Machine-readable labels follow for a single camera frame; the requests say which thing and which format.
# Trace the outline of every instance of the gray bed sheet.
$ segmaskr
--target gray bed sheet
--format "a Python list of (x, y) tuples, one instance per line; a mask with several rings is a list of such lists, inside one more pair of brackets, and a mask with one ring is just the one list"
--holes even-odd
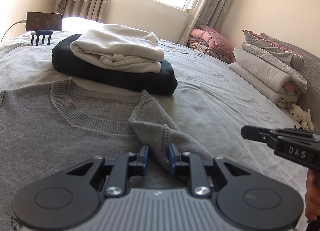
[[(64, 28), (70, 30), (54, 32), (49, 46), (30, 45), (29, 33), (0, 44), (0, 89), (69, 78), (70, 75), (53, 69), (52, 48), (72, 34), (101, 26), (94, 21), (85, 23), (85, 19), (72, 19), (64, 19)], [(77, 30), (68, 26), (71, 22)], [(244, 125), (268, 128), (300, 125), (228, 69), (226, 63), (165, 40), (159, 40), (159, 44), (165, 51), (165, 59), (174, 68), (178, 87), (172, 96), (154, 97), (180, 130), (195, 138), (213, 155), (227, 157), (286, 183), (304, 196), (306, 168), (279, 158), (267, 145), (244, 140), (240, 135)], [(132, 94), (129, 90), (89, 80), (75, 77), (73, 80), (87, 89)], [(303, 215), (297, 229), (305, 230), (306, 225)]]

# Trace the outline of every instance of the ribbed neckline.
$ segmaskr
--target ribbed neckline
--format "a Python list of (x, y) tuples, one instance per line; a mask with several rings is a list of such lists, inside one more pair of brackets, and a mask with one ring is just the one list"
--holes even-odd
[(107, 102), (116, 102), (123, 105), (137, 106), (141, 95), (118, 95), (97, 92), (81, 88), (71, 78), (62, 81), (54, 81), (51, 85), (51, 101), (56, 110), (72, 126), (97, 131), (104, 134), (120, 135), (123, 137), (135, 137), (136, 134), (128, 122), (112, 121), (97, 118), (80, 111), (70, 96), (85, 97), (88, 99)]

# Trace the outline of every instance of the folded black clothing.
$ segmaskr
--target folded black clothing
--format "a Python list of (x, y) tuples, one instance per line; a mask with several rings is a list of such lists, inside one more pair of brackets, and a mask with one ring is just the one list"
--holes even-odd
[(52, 49), (52, 65), (58, 72), (138, 92), (145, 89), (150, 94), (171, 95), (176, 89), (173, 68), (166, 60), (160, 61), (159, 73), (132, 73), (100, 68), (80, 59), (70, 49), (80, 35), (69, 36)]

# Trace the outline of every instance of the hand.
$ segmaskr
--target hand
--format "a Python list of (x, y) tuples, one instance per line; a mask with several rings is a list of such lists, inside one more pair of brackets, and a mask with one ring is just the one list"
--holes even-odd
[(314, 221), (320, 216), (320, 188), (316, 186), (316, 174), (313, 170), (308, 170), (306, 185), (307, 193), (304, 197), (306, 200), (305, 214), (309, 220)]

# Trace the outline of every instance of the window sill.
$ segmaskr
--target window sill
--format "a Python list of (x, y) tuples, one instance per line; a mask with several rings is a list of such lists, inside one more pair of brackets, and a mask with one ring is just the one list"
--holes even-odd
[(167, 4), (164, 4), (162, 2), (159, 2), (159, 1), (155, 1), (155, 0), (143, 0), (143, 1), (147, 1), (147, 2), (150, 2), (152, 4), (155, 4), (155, 5), (158, 5), (158, 6), (161, 6), (161, 7), (164, 7), (166, 9), (169, 9), (169, 10), (172, 10), (172, 11), (175, 11), (177, 13), (180, 13), (182, 15), (185, 15), (186, 17), (189, 16), (189, 10), (182, 10), (180, 8), (176, 8), (176, 7), (172, 7), (172, 6), (169, 6)]

